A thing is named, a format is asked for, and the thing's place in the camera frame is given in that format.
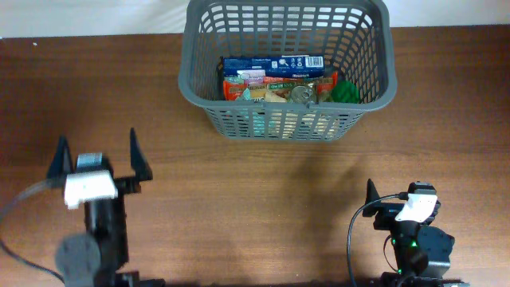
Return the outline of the orange spaghetti packet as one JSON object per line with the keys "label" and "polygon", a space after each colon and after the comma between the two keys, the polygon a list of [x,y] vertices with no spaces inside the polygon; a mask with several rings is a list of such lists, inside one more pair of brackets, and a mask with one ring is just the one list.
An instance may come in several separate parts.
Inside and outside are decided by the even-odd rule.
{"label": "orange spaghetti packet", "polygon": [[264,89],[265,102],[292,103],[288,101],[288,95],[295,86],[311,85],[316,91],[316,103],[328,102],[332,101],[331,91],[342,76],[342,73],[332,72],[317,78],[256,77],[242,80],[240,77],[226,77],[222,83],[223,96],[226,100],[237,100],[245,88]]}

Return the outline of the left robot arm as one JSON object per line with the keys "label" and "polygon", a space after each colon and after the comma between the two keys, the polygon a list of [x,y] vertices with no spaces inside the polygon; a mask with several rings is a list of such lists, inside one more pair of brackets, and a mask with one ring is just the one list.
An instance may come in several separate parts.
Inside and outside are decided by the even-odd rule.
{"label": "left robot arm", "polygon": [[84,153],[73,162],[68,140],[62,136],[47,179],[63,190],[68,209],[84,206],[85,232],[61,240],[55,254],[66,286],[164,286],[162,278],[142,279],[138,271],[122,272],[129,261],[124,197],[141,192],[141,182],[153,180],[135,129],[130,129],[130,164],[133,175],[114,176],[109,158]]}

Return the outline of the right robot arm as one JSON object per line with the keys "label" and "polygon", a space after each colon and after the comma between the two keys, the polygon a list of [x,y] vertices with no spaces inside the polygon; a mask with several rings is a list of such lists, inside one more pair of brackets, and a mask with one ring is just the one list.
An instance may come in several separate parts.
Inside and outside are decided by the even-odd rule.
{"label": "right robot arm", "polygon": [[390,233],[396,267],[379,279],[390,287],[462,287],[468,282],[446,279],[455,237],[432,226],[441,203],[430,183],[412,182],[406,192],[396,194],[401,202],[388,202],[379,195],[372,180],[367,181],[366,207],[362,216],[373,217],[375,230]]}

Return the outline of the mint green packet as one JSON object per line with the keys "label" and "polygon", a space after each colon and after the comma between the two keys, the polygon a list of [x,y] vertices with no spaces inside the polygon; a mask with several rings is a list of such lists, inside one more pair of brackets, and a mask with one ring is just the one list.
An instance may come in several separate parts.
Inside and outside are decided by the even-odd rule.
{"label": "mint green packet", "polygon": [[[255,90],[245,88],[241,95],[237,98],[237,100],[247,100],[254,103],[265,102],[265,94],[266,91],[264,89]],[[252,112],[252,120],[253,120],[253,133],[256,137],[263,136],[265,132],[272,132],[275,128],[275,123],[272,121],[268,122],[268,125],[265,125],[265,112],[261,109],[254,110]]]}

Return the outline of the green lidded glass jar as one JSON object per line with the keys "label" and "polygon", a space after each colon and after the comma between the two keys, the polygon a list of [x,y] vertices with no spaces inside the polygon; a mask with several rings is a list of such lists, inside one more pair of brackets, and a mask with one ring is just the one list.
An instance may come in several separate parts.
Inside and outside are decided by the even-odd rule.
{"label": "green lidded glass jar", "polygon": [[350,81],[339,81],[331,91],[331,98],[336,103],[358,104],[359,90]]}

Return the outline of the blue pasta box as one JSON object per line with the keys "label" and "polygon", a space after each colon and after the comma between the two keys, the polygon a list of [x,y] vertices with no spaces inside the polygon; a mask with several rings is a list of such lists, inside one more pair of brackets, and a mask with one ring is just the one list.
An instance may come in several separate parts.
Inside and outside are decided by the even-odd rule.
{"label": "blue pasta box", "polygon": [[225,77],[315,78],[325,73],[323,56],[226,57],[222,60]]}

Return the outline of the silver tin can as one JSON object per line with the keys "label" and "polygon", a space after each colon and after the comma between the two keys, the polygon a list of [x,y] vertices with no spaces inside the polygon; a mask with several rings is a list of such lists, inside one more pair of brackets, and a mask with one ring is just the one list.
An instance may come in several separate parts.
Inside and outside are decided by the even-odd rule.
{"label": "silver tin can", "polygon": [[290,91],[288,101],[297,104],[314,104],[317,101],[316,91],[311,85],[297,85]]}

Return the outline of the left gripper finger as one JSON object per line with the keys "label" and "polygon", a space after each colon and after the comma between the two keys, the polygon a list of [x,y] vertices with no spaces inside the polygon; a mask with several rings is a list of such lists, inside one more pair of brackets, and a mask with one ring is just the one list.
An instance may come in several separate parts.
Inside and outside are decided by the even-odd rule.
{"label": "left gripper finger", "polygon": [[140,182],[153,180],[152,169],[141,151],[134,128],[130,129],[130,160],[135,177]]}
{"label": "left gripper finger", "polygon": [[65,136],[60,136],[57,143],[57,150],[54,154],[52,163],[46,174],[47,179],[55,179],[73,173],[73,162],[70,154],[68,140]]}

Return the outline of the grey plastic basket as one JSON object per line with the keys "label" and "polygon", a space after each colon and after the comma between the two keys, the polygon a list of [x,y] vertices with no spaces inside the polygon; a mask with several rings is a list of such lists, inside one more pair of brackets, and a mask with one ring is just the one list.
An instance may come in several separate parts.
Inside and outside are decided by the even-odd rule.
{"label": "grey plastic basket", "polygon": [[231,139],[331,141],[397,91],[381,0],[192,1],[178,86]]}

